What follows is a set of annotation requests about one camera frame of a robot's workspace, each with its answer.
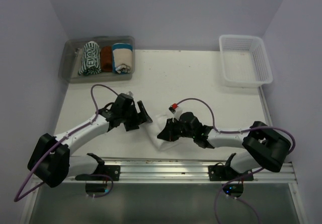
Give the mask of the green white striped towel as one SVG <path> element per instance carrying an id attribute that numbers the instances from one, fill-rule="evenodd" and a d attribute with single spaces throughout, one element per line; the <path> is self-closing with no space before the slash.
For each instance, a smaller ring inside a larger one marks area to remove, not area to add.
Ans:
<path id="1" fill-rule="evenodd" d="M 90 41 L 84 45 L 81 66 L 77 72 L 79 76 L 101 73 L 100 51 L 100 47 L 95 41 Z"/>

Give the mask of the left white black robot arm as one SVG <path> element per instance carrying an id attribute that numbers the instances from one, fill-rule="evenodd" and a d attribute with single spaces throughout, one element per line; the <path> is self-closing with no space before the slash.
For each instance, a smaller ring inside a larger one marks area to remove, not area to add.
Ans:
<path id="1" fill-rule="evenodd" d="M 49 187 L 60 185 L 67 177 L 82 176 L 88 180 L 107 180 L 105 162 L 95 154 L 81 157 L 72 154 L 80 147 L 123 124 L 126 131 L 139 129 L 144 123 L 152 123 L 141 101 L 135 102 L 127 94 L 121 93 L 116 100 L 98 109 L 94 116 L 83 124 L 52 136 L 42 135 L 27 164 Z"/>

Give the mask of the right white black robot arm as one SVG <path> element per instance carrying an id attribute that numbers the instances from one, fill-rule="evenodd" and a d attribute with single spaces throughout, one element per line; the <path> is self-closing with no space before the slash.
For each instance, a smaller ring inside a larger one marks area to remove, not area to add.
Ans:
<path id="1" fill-rule="evenodd" d="M 202 124 L 192 112 L 166 120 L 157 134 L 162 143 L 190 138 L 201 148 L 235 147 L 244 148 L 243 153 L 233 153 L 225 163 L 224 174 L 230 180 L 242 173 L 263 168 L 279 172 L 286 156 L 294 150 L 293 137 L 281 135 L 282 129 L 255 121 L 249 129 L 219 130 Z"/>

